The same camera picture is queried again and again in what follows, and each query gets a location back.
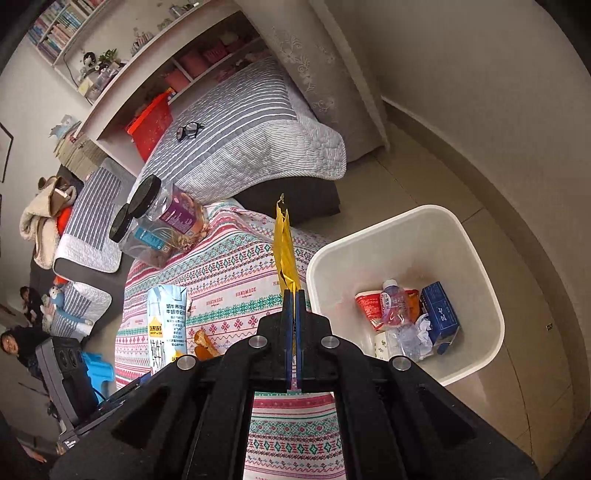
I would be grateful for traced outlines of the white floral paper cup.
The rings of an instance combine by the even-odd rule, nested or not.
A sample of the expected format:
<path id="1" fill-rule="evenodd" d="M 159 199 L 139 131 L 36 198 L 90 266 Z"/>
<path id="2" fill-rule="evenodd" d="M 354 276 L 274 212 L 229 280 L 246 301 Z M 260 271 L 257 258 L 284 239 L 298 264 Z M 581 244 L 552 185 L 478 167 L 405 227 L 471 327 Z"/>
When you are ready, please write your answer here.
<path id="1" fill-rule="evenodd" d="M 374 352 L 377 359 L 388 361 L 391 358 L 386 332 L 378 333 L 374 337 Z"/>

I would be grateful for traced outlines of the red instant noodle bowl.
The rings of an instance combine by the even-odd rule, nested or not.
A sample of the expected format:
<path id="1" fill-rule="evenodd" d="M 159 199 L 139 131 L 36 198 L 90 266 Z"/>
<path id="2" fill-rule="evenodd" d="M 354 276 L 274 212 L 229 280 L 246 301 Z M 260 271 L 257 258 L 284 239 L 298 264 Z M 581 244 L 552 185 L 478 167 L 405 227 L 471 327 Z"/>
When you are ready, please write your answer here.
<path id="1" fill-rule="evenodd" d="M 417 289 L 406 289 L 405 294 L 407 295 L 410 321 L 415 323 L 421 315 L 420 291 Z M 384 322 L 381 305 L 381 291 L 370 290 L 360 292 L 356 294 L 355 300 L 356 305 L 360 307 L 360 310 L 369 321 L 373 330 L 376 332 L 382 331 L 384 329 Z"/>

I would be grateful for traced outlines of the crushed Ganten water bottle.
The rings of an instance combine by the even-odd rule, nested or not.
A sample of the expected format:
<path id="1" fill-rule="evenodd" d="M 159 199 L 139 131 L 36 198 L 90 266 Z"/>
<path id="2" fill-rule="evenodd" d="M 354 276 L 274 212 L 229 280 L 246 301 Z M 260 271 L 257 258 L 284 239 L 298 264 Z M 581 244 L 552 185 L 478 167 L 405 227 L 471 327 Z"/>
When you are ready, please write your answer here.
<path id="1" fill-rule="evenodd" d="M 413 361 L 420 361 L 417 329 L 410 321 L 407 295 L 396 280 L 388 279 L 383 283 L 381 305 L 390 355 L 404 355 Z"/>

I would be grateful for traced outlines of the yellow snack wrapper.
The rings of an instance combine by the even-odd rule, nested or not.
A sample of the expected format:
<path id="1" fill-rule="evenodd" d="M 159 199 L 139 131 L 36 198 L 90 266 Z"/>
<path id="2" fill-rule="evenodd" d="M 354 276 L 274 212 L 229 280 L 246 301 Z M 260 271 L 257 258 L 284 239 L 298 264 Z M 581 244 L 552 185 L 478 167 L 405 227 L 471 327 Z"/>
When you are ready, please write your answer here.
<path id="1" fill-rule="evenodd" d="M 297 273 L 297 261 L 294 254 L 294 242 L 290 231 L 290 215 L 288 214 L 284 195 L 276 202 L 276 222 L 273 232 L 273 257 L 279 276 L 280 288 L 289 290 L 296 295 L 301 290 L 300 278 Z"/>

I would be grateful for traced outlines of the blue cardboard box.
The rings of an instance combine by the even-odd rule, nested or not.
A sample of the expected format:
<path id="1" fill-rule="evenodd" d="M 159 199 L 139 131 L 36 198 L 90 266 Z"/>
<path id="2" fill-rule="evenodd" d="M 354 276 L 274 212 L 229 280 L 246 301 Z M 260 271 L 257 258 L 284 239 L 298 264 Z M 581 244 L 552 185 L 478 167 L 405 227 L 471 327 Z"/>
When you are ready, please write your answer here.
<path id="1" fill-rule="evenodd" d="M 439 281 L 422 289 L 420 302 L 422 312 L 431 323 L 429 337 L 433 343 L 433 353 L 444 355 L 460 331 L 458 316 Z"/>

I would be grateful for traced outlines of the orange peel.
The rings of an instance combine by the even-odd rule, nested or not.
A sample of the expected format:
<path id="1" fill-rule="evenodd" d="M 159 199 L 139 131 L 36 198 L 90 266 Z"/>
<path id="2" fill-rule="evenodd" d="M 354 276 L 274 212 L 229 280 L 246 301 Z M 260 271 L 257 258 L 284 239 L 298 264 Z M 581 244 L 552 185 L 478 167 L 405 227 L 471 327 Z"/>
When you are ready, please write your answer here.
<path id="1" fill-rule="evenodd" d="M 211 339 L 208 338 L 204 329 L 199 329 L 193 336 L 194 355 L 199 361 L 211 360 L 218 357 L 221 353 L 217 351 Z"/>

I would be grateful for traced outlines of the blue plush toy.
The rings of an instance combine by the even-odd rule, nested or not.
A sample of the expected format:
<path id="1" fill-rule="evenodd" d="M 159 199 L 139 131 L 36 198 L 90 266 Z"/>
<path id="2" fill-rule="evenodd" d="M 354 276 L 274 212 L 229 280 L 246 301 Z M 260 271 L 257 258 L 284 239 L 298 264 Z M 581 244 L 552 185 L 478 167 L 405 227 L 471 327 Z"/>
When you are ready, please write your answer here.
<path id="1" fill-rule="evenodd" d="M 65 297 L 63 291 L 52 286 L 44 297 L 40 307 L 42 313 L 42 328 L 45 332 L 66 337 L 71 334 L 87 337 L 90 335 L 93 322 L 76 317 L 65 311 Z"/>

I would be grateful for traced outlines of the crumpled white paper ball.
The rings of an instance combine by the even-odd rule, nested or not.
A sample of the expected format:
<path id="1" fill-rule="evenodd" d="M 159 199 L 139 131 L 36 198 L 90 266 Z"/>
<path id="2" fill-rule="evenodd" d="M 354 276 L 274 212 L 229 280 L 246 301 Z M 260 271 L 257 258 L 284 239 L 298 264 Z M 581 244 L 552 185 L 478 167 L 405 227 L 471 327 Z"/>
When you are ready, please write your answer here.
<path id="1" fill-rule="evenodd" d="M 416 337 L 418 340 L 418 359 L 424 360 L 433 353 L 433 341 L 430 337 L 432 326 L 429 315 L 421 315 L 415 323 L 415 328 L 417 329 Z"/>

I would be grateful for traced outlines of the white milk carton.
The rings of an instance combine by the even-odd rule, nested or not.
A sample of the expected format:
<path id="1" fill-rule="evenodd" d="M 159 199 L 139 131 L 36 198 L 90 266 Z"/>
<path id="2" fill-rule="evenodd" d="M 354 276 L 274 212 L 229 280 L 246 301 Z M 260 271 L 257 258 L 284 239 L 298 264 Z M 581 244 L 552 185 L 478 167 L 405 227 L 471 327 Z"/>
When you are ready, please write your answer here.
<path id="1" fill-rule="evenodd" d="M 149 366 L 155 375 L 187 353 L 187 291 L 176 285 L 157 285 L 148 291 L 146 305 Z"/>

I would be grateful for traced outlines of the grey quilted sofa cover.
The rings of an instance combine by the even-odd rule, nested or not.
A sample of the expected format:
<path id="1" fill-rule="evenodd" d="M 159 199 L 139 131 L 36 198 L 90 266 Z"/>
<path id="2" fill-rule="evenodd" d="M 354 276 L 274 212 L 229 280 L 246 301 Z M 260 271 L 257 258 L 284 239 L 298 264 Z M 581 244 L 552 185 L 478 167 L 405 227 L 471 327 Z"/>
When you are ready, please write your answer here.
<path id="1" fill-rule="evenodd" d="M 84 182 L 54 257 L 54 273 L 67 280 L 62 291 L 68 315 L 52 321 L 53 335 L 81 340 L 122 312 L 132 259 L 110 240 L 109 230 L 134 182 L 110 158 Z"/>

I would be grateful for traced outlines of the jar with teal label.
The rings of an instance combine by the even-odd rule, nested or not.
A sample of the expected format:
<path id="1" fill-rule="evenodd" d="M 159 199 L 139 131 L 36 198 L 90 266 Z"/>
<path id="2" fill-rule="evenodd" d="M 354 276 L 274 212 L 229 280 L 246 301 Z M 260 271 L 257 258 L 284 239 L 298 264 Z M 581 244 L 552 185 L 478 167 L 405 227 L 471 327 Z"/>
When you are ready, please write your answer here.
<path id="1" fill-rule="evenodd" d="M 157 269 L 162 269 L 182 248 L 179 235 L 162 222 L 135 219 L 128 203 L 124 203 L 115 215 L 109 238 L 122 253 Z"/>

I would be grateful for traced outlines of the beige folded blanket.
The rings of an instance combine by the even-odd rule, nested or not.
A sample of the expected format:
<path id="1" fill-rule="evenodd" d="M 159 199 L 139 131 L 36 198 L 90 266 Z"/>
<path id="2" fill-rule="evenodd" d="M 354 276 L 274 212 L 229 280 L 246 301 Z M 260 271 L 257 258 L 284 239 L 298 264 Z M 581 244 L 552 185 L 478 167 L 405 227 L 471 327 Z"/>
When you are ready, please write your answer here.
<path id="1" fill-rule="evenodd" d="M 73 207 L 77 190 L 62 176 L 40 178 L 37 195 L 25 207 L 19 221 L 20 236 L 34 244 L 33 260 L 44 270 L 51 270 L 61 236 L 57 215 Z"/>

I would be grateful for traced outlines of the jar with purple label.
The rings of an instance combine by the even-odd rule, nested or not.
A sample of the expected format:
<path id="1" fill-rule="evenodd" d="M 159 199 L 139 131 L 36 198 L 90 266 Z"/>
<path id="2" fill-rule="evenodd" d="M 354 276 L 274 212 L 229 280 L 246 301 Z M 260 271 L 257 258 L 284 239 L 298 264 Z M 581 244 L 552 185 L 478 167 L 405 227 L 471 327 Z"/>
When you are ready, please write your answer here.
<path id="1" fill-rule="evenodd" d="M 142 228 L 175 250 L 190 251 L 208 229 L 202 205 L 172 182 L 153 174 L 137 187 L 128 212 Z"/>

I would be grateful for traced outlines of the red paper bag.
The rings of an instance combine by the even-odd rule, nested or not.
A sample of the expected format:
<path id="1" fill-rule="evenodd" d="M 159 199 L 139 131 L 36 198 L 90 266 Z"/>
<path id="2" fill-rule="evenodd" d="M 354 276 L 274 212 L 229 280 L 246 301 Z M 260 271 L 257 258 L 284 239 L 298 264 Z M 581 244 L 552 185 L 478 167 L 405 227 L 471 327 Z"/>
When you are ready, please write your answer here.
<path id="1" fill-rule="evenodd" d="M 151 103 L 127 126 L 126 133 L 131 137 L 141 159 L 146 162 L 172 123 L 168 104 L 168 92 L 156 96 Z"/>

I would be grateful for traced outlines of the white embroidered curtain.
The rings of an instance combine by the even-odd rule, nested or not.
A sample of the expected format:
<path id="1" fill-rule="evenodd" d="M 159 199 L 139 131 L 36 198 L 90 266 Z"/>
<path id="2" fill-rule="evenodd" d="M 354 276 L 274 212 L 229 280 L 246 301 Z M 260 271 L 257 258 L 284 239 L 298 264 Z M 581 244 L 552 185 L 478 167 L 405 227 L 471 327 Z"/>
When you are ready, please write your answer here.
<path id="1" fill-rule="evenodd" d="M 239 1 L 238 6 L 318 120 L 342 135 L 349 162 L 390 147 L 374 79 L 328 1 Z"/>

